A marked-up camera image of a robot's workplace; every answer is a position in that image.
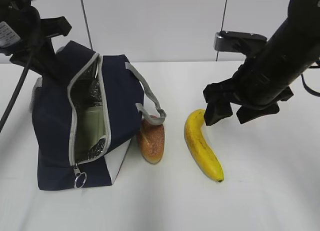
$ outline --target zipper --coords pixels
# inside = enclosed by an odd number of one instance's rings
[[[75,180],[74,180],[74,183],[73,183],[73,187],[75,189],[80,189],[85,185],[85,183],[87,181],[87,173],[86,172],[81,172],[77,163],[73,167],[73,171],[74,171],[74,175],[75,175]],[[83,176],[83,181],[78,186],[78,181],[79,181],[80,177],[82,177],[82,176]]]
[[[67,87],[67,95],[68,99],[72,108],[72,118],[71,118],[71,129],[70,129],[70,137],[69,137],[69,163],[70,166],[75,166],[75,142],[76,142],[76,135],[77,135],[77,111],[75,108],[74,103],[71,99],[71,89],[74,86],[75,82],[78,80],[78,78],[90,67],[90,65],[93,64],[93,62],[97,59],[99,56],[98,53],[95,53],[92,58],[89,60],[89,62],[73,77],[73,79],[70,81],[70,84]]]
[[[72,102],[71,99],[71,89],[75,82],[78,80],[78,78],[88,69],[90,65],[98,58],[98,66],[97,66],[97,77],[99,81],[99,87],[100,87],[100,92],[101,92],[101,98],[102,98],[102,110],[103,110],[103,119],[104,119],[104,127],[106,130],[107,135],[104,135],[102,138],[105,138],[105,143],[103,146],[103,150],[101,154],[95,158],[92,158],[90,160],[84,160],[81,162],[76,163],[75,161],[75,142],[76,142],[76,135],[77,135],[77,122],[78,122],[78,117],[77,117],[77,111],[76,108]],[[71,129],[70,129],[70,138],[69,138],[69,163],[70,166],[73,167],[74,170],[74,175],[75,175],[75,180],[74,180],[74,188],[81,188],[83,187],[84,183],[82,184],[81,187],[77,187],[77,182],[79,180],[79,177],[81,175],[85,175],[85,180],[87,180],[87,174],[85,172],[81,172],[79,170],[78,165],[85,164],[85,163],[90,163],[93,162],[102,156],[104,156],[110,147],[111,144],[111,127],[110,127],[110,122],[109,122],[109,113],[108,113],[108,105],[107,105],[107,97],[106,97],[106,91],[105,91],[105,85],[104,85],[104,80],[103,80],[103,75],[102,75],[102,65],[103,65],[103,57],[100,56],[98,53],[96,53],[90,61],[73,77],[71,80],[68,89],[67,89],[67,95],[69,102],[71,104],[72,108],[72,120],[71,120]]]

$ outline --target yellow banana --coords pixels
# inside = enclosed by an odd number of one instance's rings
[[[184,139],[204,174],[220,183],[224,180],[224,171],[201,131],[205,123],[204,114],[205,110],[198,109],[189,115],[184,126]]]

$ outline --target bread loaf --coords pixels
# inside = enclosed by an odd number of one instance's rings
[[[163,124],[153,126],[145,119],[142,120],[140,132],[137,135],[137,143],[145,160],[151,164],[160,162],[165,150],[165,128]]]

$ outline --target insulated lunch bag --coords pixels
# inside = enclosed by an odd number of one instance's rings
[[[110,186],[142,116],[161,125],[166,113],[125,55],[100,56],[71,41],[57,58],[67,67],[66,81],[39,78],[30,106],[39,145],[39,189]],[[145,94],[160,117],[144,109]]]

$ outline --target white table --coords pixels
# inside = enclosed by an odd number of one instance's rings
[[[37,186],[38,145],[28,113],[37,75],[31,72],[0,134],[0,230],[319,230],[320,98],[305,92],[300,78],[279,114],[244,125],[234,115],[203,128],[224,182],[207,178],[186,146],[186,118],[206,108],[203,89],[240,64],[135,63],[167,113],[163,160],[148,164],[133,142],[114,186],[57,192]],[[0,66],[1,114],[21,71]],[[320,90],[319,71],[306,79]],[[146,107],[156,113],[147,100]]]

